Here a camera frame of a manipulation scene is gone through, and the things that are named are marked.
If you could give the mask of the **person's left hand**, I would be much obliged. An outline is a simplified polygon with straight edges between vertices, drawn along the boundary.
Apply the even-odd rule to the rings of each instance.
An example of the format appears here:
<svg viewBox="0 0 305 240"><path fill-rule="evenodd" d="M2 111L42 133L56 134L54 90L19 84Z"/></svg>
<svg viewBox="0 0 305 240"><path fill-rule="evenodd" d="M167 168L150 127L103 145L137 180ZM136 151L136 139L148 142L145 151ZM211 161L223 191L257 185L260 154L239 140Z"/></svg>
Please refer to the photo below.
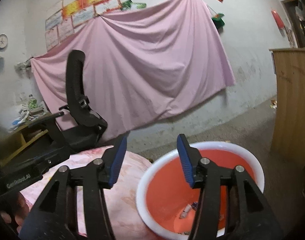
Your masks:
<svg viewBox="0 0 305 240"><path fill-rule="evenodd" d="M29 205L20 192L10 192L0 198L0 215L16 234L20 233L29 212Z"/></svg>

